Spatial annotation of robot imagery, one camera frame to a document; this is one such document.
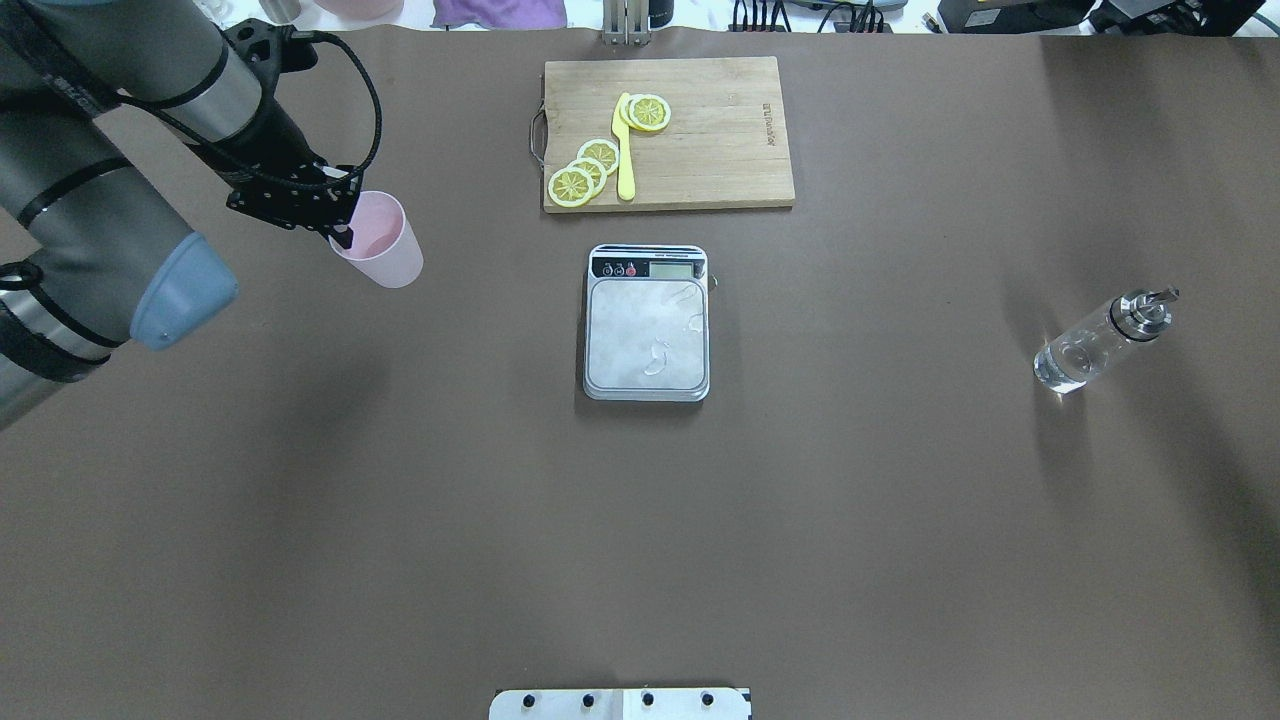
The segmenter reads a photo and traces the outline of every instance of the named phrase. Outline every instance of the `wooden cutting board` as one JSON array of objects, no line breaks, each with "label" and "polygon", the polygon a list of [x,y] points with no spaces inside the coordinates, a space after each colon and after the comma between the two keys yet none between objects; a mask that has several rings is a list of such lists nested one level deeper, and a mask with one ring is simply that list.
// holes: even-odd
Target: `wooden cutting board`
[{"label": "wooden cutting board", "polygon": [[[548,213],[622,213],[795,204],[787,120],[777,58],[547,63]],[[631,132],[636,196],[618,200],[617,173],[596,199],[561,208],[547,196],[552,173],[594,137],[617,142],[613,106],[623,92],[660,95],[671,124]]]}]

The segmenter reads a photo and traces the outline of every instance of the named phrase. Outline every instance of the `purple cloth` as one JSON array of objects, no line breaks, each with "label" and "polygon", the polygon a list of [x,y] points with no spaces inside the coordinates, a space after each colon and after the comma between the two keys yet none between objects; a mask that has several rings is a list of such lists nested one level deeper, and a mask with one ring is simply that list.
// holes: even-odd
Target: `purple cloth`
[{"label": "purple cloth", "polygon": [[550,29],[568,24],[564,0],[435,0],[433,27],[476,23],[490,29]]}]

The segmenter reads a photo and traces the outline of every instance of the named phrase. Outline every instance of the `blue joint cap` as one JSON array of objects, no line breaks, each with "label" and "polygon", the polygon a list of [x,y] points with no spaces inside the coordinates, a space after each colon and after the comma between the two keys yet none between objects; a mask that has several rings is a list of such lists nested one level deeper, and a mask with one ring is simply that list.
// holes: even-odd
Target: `blue joint cap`
[{"label": "blue joint cap", "polygon": [[129,336],[164,350],[230,305],[239,284],[198,232],[188,234],[151,278],[133,311]]}]

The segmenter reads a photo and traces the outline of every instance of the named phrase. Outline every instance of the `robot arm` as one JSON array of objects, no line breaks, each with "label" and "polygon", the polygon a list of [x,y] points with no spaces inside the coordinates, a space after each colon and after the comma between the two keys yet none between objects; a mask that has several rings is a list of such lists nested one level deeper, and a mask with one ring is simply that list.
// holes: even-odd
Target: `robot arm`
[{"label": "robot arm", "polygon": [[315,64],[312,42],[355,60],[337,38],[255,20],[228,40],[174,0],[0,0],[0,205],[41,245],[0,266],[0,429],[123,342],[168,347],[237,292],[93,115],[143,108],[230,186],[229,208],[349,247],[376,128],[361,164],[334,168],[274,99],[280,72]]}]

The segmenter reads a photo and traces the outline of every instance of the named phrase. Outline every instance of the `lemon slice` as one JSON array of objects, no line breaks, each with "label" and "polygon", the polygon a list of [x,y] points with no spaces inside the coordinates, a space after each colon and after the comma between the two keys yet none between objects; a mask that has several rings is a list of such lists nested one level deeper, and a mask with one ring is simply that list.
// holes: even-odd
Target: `lemon slice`
[{"label": "lemon slice", "polygon": [[645,132],[658,132],[671,122],[671,105],[657,95],[632,95],[627,102],[627,124]]},{"label": "lemon slice", "polygon": [[582,168],[561,168],[547,182],[547,195],[561,208],[577,208],[591,199],[595,183]]},{"label": "lemon slice", "polygon": [[591,197],[595,197],[604,190],[604,179],[609,177],[609,172],[604,169],[604,163],[595,158],[579,158],[570,163],[568,167],[586,170],[586,174],[591,176]]},{"label": "lemon slice", "polygon": [[579,158],[593,158],[604,165],[604,174],[612,176],[618,169],[618,146],[613,141],[598,137],[588,140],[577,149]]}]

